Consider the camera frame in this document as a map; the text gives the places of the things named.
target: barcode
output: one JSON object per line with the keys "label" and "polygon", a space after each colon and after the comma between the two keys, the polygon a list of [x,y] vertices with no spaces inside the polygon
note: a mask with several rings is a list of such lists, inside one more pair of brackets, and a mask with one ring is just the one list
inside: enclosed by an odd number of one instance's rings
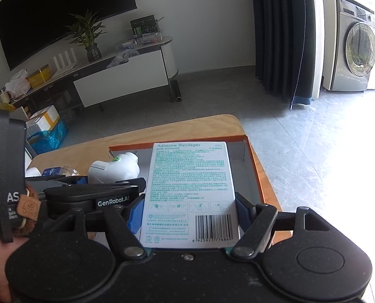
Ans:
{"label": "barcode", "polygon": [[196,241],[232,239],[231,214],[196,215]]}

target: washing machine door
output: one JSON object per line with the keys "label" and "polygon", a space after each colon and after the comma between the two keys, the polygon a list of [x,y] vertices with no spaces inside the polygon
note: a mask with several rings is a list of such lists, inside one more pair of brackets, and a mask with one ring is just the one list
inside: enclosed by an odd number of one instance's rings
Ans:
{"label": "washing machine door", "polygon": [[355,23],[349,31],[344,50],[349,70],[356,76],[366,76],[375,63],[375,36],[366,23]]}

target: potted plant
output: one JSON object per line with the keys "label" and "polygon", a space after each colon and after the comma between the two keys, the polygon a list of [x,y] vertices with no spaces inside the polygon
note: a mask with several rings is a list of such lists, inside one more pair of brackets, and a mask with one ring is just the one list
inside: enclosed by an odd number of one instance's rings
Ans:
{"label": "potted plant", "polygon": [[98,23],[95,17],[96,13],[92,14],[89,10],[87,10],[85,17],[74,14],[70,15],[76,18],[76,22],[73,25],[66,26],[70,29],[72,35],[68,39],[73,39],[70,43],[80,43],[80,45],[85,46],[89,62],[102,58],[101,51],[95,43],[95,39],[99,35],[106,33],[102,32],[102,28],[106,26],[103,26],[102,22]]}

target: white plastic bag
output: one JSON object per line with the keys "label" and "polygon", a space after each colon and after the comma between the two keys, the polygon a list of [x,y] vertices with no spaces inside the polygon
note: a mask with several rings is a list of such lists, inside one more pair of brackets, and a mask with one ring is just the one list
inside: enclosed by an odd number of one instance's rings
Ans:
{"label": "white plastic bag", "polygon": [[12,98],[19,98],[29,91],[31,84],[27,80],[28,75],[29,73],[26,69],[21,69],[11,77],[8,83],[5,84],[5,89],[9,92]]}
{"label": "white plastic bag", "polygon": [[115,67],[121,64],[128,62],[128,59],[134,56],[138,56],[139,52],[136,49],[126,49],[122,52],[119,52],[116,57],[106,66],[106,68]]}

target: white box with yellow tape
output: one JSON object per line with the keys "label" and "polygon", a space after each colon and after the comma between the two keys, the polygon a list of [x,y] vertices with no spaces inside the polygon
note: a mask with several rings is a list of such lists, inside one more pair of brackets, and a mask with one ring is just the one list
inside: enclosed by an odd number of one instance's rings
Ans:
{"label": "white box with yellow tape", "polygon": [[26,122],[26,136],[30,137],[41,131],[49,131],[54,128],[60,119],[56,108],[53,105],[39,110]]}

